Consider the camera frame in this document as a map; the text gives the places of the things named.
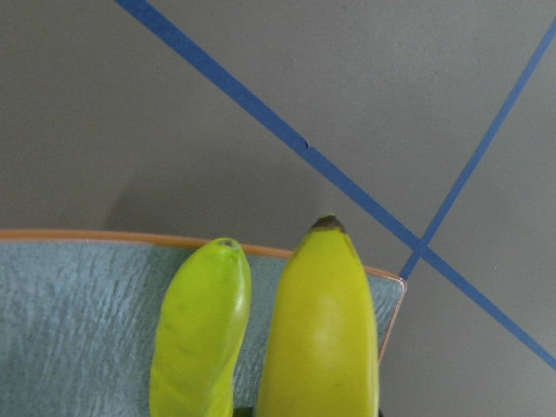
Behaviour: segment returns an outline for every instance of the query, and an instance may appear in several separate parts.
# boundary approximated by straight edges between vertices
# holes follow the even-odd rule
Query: banana
[[[197,249],[162,302],[150,370],[152,417],[230,417],[233,376],[248,323],[251,275],[228,238]]]
[[[367,276],[333,215],[308,231],[276,293],[257,417],[375,417],[378,348]]]

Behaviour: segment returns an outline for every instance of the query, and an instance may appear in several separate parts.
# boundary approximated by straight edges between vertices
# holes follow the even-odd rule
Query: gray textured surface
[[[154,4],[417,235],[556,15],[554,0]],[[364,263],[401,270],[402,243],[114,2],[0,2],[0,23],[0,228],[293,249],[334,211]],[[432,241],[553,355],[555,71],[553,44]],[[387,417],[556,409],[554,371],[423,263],[381,379]]]
[[[159,308],[192,252],[105,242],[0,243],[4,416],[146,416]],[[249,256],[253,295],[235,405],[256,403],[284,260]],[[369,277],[380,342],[403,286]]]

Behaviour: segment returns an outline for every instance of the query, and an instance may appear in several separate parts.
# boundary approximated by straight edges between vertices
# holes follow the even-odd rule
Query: blue line
[[[320,172],[344,194],[359,204],[385,228],[396,235],[411,249],[416,250],[419,239],[403,226],[395,217],[388,213],[374,198],[365,193],[341,170],[335,167],[317,149],[308,143],[276,113],[266,106],[259,98],[233,78],[213,58],[207,55],[199,46],[179,31],[166,17],[144,0],[116,0],[125,10],[139,22],[149,28],[161,38],[170,48],[191,63],[210,81],[225,92],[232,100],[244,108],[251,116],[258,120],[268,130],[278,136],[297,155]],[[556,360],[541,347],[531,336],[523,331],[499,308],[492,304],[479,290],[459,275],[452,267],[443,261],[430,248],[425,248],[423,259],[436,268],[457,288],[464,292],[477,305],[489,313],[496,321],[515,335],[534,353],[552,368],[556,369]]]
[[[519,339],[525,346],[531,349],[537,356],[546,362],[552,369],[556,370],[556,359],[550,355],[533,337],[518,326],[502,310],[488,300],[477,288],[461,276],[455,269],[448,265],[442,258],[431,249],[426,248],[423,259],[434,269],[444,275],[462,293],[467,295],[475,304],[485,310],[507,331]]]
[[[340,171],[317,149],[308,145],[257,96],[237,81],[219,63],[174,26],[164,15],[144,0],[116,0],[125,10],[162,39],[226,95],[244,108],[252,117],[270,130],[297,155],[319,171],[344,194],[359,204],[380,224],[397,236],[411,249],[417,248],[419,238],[388,213],[373,197]]]
[[[556,35],[556,18],[553,20],[552,24],[549,26],[545,35],[540,40],[539,46],[537,46],[537,49],[533,52],[531,59],[529,59],[529,62],[527,63],[525,69],[523,69],[523,72],[521,73],[517,82],[513,86],[510,93],[508,94],[507,99],[502,104],[500,111],[494,118],[488,130],[486,131],[485,135],[483,136],[482,140],[479,143],[479,146],[474,151],[473,155],[467,162],[465,168],[461,171],[460,176],[453,184],[452,189],[450,189],[450,192],[448,193],[446,199],[444,200],[444,202],[436,212],[436,215],[434,215],[433,220],[428,225],[425,234],[420,240],[419,246],[417,247],[417,249],[414,249],[413,253],[407,260],[405,266],[401,270],[400,276],[402,278],[407,279],[413,272],[415,265],[417,264],[419,259],[423,256],[425,248],[433,239],[440,225],[446,218],[448,211],[450,211],[450,208],[453,206],[456,199],[460,195],[461,190],[465,187],[467,181],[469,180],[469,177],[475,171],[477,165],[479,165],[480,160],[487,152],[488,147],[490,146],[494,137],[496,137],[496,134],[500,130],[500,126],[506,120],[508,114],[513,108],[513,105],[517,102],[521,92],[526,87],[527,82],[529,81],[531,75],[539,65],[540,60],[545,55],[546,50],[548,50],[548,47],[550,46],[550,43],[554,39],[555,35]]]

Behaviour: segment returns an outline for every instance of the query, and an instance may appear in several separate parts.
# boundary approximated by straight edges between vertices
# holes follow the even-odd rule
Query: yellow banana
[[[169,285],[150,372],[152,417],[230,417],[248,322],[251,276],[228,238],[197,249]]]
[[[367,276],[333,215],[309,230],[276,294],[257,417],[375,417],[378,348]]]

